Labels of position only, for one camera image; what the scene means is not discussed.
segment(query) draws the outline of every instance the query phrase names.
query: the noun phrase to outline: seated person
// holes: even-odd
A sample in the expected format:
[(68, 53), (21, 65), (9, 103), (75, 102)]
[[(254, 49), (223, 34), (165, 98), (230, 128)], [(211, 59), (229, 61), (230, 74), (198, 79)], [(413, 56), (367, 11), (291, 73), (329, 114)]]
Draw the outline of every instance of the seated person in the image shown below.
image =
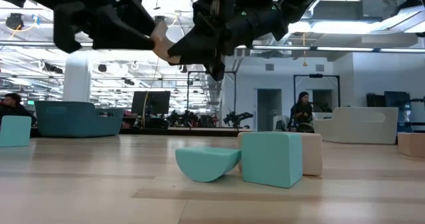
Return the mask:
[(308, 102), (308, 93), (301, 92), (298, 96), (298, 102), (291, 108), (291, 120), (290, 125), (292, 128), (298, 126), (298, 124), (310, 124), (313, 120), (313, 107)]
[(21, 104), (19, 94), (6, 94), (5, 99), (0, 103), (0, 124), (4, 116), (28, 116), (31, 117), (31, 124), (34, 125), (37, 119)]

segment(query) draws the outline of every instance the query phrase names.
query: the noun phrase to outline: wooden floor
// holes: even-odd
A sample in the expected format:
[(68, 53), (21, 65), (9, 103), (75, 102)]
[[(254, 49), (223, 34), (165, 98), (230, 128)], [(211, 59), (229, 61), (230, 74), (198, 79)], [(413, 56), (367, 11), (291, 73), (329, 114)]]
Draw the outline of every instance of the wooden floor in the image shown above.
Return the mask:
[(236, 138), (34, 139), (0, 149), (4, 224), (425, 223), (425, 161), (396, 146), (325, 144), (323, 177), (291, 189), (188, 180), (174, 150)]

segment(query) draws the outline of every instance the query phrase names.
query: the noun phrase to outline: teal foam block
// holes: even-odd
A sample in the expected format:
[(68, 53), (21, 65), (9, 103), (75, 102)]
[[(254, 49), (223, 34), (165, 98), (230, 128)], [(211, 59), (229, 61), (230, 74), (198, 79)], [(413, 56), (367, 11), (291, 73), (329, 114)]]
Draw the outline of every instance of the teal foam block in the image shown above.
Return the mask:
[(227, 148), (179, 148), (177, 165), (193, 181), (214, 181), (232, 170), (240, 161), (240, 150)]
[(0, 148), (29, 146), (31, 118), (4, 116), (1, 120)]
[(302, 178), (301, 135), (253, 132), (241, 144), (244, 181), (290, 188)]

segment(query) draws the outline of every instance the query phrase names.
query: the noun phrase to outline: doorway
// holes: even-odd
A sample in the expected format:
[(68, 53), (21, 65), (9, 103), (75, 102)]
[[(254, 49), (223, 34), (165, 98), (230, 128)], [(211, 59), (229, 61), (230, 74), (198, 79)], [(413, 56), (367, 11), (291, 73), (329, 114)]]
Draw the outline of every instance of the doorway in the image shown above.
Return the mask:
[(282, 90), (258, 89), (257, 131), (273, 131), (273, 117), (282, 115)]
[(313, 90), (313, 112), (329, 112), (324, 109), (333, 110), (333, 90)]

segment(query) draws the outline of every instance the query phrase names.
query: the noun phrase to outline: white pillar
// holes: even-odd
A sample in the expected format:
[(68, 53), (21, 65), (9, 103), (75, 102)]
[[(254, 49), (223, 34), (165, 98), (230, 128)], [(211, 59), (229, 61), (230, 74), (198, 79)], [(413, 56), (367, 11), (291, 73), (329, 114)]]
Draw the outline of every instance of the white pillar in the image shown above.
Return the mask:
[(63, 101), (90, 101), (92, 62), (90, 52), (77, 51), (69, 55), (65, 64)]

